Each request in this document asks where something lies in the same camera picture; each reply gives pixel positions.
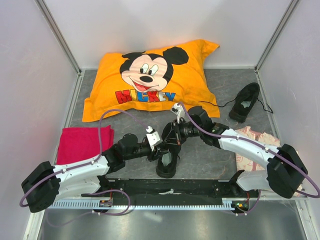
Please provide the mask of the magenta folded cloth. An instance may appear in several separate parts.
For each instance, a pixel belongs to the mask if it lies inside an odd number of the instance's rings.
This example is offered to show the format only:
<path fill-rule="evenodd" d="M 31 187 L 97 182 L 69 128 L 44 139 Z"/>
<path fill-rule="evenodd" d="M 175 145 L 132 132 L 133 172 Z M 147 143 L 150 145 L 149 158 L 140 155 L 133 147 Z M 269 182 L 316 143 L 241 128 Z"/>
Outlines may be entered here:
<path fill-rule="evenodd" d="M 93 158 L 100 153 L 97 127 L 68 127 L 62 130 L 57 150 L 57 165 Z"/>

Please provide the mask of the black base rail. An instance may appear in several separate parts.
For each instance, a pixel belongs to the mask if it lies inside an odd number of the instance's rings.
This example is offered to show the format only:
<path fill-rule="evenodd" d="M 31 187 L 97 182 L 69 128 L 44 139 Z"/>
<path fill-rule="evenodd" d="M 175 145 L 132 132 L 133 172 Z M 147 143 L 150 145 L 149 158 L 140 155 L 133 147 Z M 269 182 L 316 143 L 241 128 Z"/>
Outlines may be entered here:
<path fill-rule="evenodd" d="M 258 197 L 258 190 L 246 192 L 228 180 L 217 179 L 121 179 L 99 177 L 98 193 L 106 190 L 121 190 L 129 197 L 140 195 L 187 195 L 212 198 L 253 199 Z"/>

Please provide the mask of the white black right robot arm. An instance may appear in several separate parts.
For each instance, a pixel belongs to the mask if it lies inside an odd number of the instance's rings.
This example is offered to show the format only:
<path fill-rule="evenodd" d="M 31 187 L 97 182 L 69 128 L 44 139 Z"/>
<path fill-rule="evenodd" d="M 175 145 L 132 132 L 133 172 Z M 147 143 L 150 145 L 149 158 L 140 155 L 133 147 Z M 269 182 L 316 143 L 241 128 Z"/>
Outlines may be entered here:
<path fill-rule="evenodd" d="M 176 103 L 171 111 L 177 116 L 177 142 L 199 136 L 207 145 L 239 154 L 262 167 L 261 170 L 239 170 L 230 179 L 229 191 L 235 197 L 250 190 L 269 190 L 290 199 L 306 178 L 308 171 L 294 147 L 261 143 L 238 134 L 226 125 L 212 122 L 201 106 L 185 112 Z"/>

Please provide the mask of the cream pink cartoon pouch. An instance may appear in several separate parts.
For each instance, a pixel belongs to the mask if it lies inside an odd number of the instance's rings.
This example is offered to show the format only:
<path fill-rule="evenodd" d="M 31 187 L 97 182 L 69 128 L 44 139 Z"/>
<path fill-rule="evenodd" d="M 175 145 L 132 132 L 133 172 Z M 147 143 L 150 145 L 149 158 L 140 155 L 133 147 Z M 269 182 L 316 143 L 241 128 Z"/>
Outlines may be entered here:
<path fill-rule="evenodd" d="M 280 145 L 280 140 L 268 133 L 252 131 L 249 126 L 235 131 L 241 137 L 249 138 L 260 143 L 295 164 L 304 173 L 307 173 L 295 149 L 288 145 Z M 296 169 L 278 157 L 265 152 L 260 147 L 244 142 L 245 147 L 241 152 L 236 152 L 236 167 L 239 176 L 236 177 L 237 185 L 245 190 L 273 191 L 279 196 L 290 199 L 298 196 L 302 190 L 305 179 Z"/>

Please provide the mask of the left aluminium frame post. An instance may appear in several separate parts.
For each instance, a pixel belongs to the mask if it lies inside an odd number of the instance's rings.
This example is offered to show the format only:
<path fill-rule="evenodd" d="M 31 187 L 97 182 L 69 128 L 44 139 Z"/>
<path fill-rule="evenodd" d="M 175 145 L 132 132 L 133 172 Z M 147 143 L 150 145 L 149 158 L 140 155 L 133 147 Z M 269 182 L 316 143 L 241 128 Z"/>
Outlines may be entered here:
<path fill-rule="evenodd" d="M 48 5 L 44 0 L 35 0 L 35 3 L 37 4 L 39 10 L 41 11 L 43 17 L 45 18 L 46 22 L 48 23 L 51 31 L 53 32 L 56 40 L 58 41 L 60 47 L 62 48 L 63 52 L 67 56 L 67 59 L 69 60 L 72 68 L 75 70 L 75 72 L 80 75 L 82 73 L 82 69 L 77 63 L 76 58 L 74 57 L 69 45 L 67 44 L 67 41 L 65 40 L 57 22 L 54 19 L 54 16 L 52 15 Z"/>

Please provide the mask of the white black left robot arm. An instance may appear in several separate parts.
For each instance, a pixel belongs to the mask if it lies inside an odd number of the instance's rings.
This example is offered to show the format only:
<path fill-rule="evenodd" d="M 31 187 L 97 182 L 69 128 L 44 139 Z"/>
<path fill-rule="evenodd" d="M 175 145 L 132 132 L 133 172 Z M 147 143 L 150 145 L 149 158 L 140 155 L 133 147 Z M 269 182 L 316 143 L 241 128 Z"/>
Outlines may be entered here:
<path fill-rule="evenodd" d="M 110 185 L 102 177 L 124 168 L 127 160 L 142 157 L 150 162 L 159 160 L 165 167 L 173 160 L 157 133 L 147 134 L 142 142 L 128 133 L 112 147 L 89 159 L 65 165 L 42 162 L 22 182 L 24 196 L 19 205 L 38 213 L 58 200 L 77 195 L 104 197 Z"/>

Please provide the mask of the right aluminium frame post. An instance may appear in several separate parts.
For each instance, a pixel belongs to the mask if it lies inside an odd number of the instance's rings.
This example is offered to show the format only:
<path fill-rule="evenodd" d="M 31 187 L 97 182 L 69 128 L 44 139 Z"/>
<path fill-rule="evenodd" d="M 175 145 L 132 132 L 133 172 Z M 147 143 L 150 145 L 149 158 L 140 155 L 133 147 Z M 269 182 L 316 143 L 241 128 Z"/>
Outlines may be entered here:
<path fill-rule="evenodd" d="M 277 43 L 279 37 L 281 36 L 283 30 L 285 29 L 286 25 L 288 24 L 292 14 L 294 13 L 295 9 L 297 8 L 300 0 L 291 0 L 284 11 L 279 23 L 277 24 L 271 38 L 269 39 L 266 47 L 264 48 L 257 64 L 254 67 L 256 73 L 262 68 L 263 64 L 265 63 L 267 57 L 271 53 L 272 49 L 274 48 L 275 44 Z"/>

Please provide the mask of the aluminium frame post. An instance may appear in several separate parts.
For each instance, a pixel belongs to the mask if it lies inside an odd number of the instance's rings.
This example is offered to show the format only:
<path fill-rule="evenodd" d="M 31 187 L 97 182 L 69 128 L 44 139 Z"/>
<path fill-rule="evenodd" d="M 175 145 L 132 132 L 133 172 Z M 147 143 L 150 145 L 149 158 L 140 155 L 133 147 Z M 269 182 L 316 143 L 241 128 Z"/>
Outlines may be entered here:
<path fill-rule="evenodd" d="M 57 22 L 54 19 L 54 16 L 52 15 L 48 5 L 44 0 L 35 0 L 35 3 L 37 4 L 39 10 L 41 11 L 43 17 L 45 18 L 46 22 L 48 23 L 51 31 L 53 32 L 56 40 L 58 41 L 60 47 L 62 48 L 63 52 L 67 56 L 67 59 L 69 60 L 72 68 L 75 70 L 75 72 L 80 75 L 82 73 L 82 69 L 77 63 L 76 58 L 74 57 L 69 45 L 67 44 L 67 41 L 65 40 Z"/>
<path fill-rule="evenodd" d="M 279 37 L 281 36 L 283 30 L 285 29 L 286 25 L 288 24 L 292 14 L 294 13 L 295 9 L 297 8 L 300 0 L 291 0 L 284 11 L 279 23 L 277 24 L 271 38 L 269 39 L 266 47 L 264 48 L 257 64 L 254 67 L 256 73 L 262 68 L 263 64 L 265 63 L 267 57 L 271 53 L 272 49 L 274 48 L 275 44 L 277 43 Z"/>

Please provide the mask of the black shoe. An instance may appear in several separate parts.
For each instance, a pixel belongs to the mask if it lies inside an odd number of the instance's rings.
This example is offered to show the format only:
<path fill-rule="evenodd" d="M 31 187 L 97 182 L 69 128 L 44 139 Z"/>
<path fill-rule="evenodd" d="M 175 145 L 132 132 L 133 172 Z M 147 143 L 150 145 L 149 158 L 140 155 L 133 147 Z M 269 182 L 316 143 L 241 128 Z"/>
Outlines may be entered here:
<path fill-rule="evenodd" d="M 229 112 L 229 117 L 239 123 L 244 123 L 258 100 L 260 86 L 256 82 L 246 85 L 236 96 L 235 103 Z"/>
<path fill-rule="evenodd" d="M 170 179 L 176 174 L 177 159 L 182 146 L 178 144 L 177 135 L 175 132 L 175 125 L 168 123 L 161 134 L 164 146 L 162 149 L 167 153 L 160 156 L 157 161 L 156 174 L 165 179 Z"/>

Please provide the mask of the aluminium slotted rail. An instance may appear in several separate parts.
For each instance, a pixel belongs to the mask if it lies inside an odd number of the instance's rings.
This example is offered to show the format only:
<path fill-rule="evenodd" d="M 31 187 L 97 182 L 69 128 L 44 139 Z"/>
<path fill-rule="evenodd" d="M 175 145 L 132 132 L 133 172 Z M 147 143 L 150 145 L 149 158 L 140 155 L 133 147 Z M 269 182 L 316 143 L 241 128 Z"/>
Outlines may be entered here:
<path fill-rule="evenodd" d="M 54 202 L 50 209 L 72 210 L 234 210 L 239 201 L 232 198 L 190 196 L 182 194 L 136 195 L 126 197 L 62 199 Z"/>

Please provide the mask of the orange Mickey pillow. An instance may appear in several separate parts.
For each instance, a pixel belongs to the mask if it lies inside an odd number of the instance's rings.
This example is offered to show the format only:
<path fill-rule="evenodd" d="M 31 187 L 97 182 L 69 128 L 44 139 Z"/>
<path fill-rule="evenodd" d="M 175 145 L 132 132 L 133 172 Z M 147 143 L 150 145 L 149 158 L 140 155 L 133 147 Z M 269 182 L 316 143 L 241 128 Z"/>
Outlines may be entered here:
<path fill-rule="evenodd" d="M 84 100 L 82 121 L 98 121 L 114 109 L 168 111 L 179 102 L 186 109 L 202 106 L 209 117 L 219 118 L 216 96 L 204 73 L 206 58 L 218 47 L 197 39 L 143 52 L 105 54 Z"/>

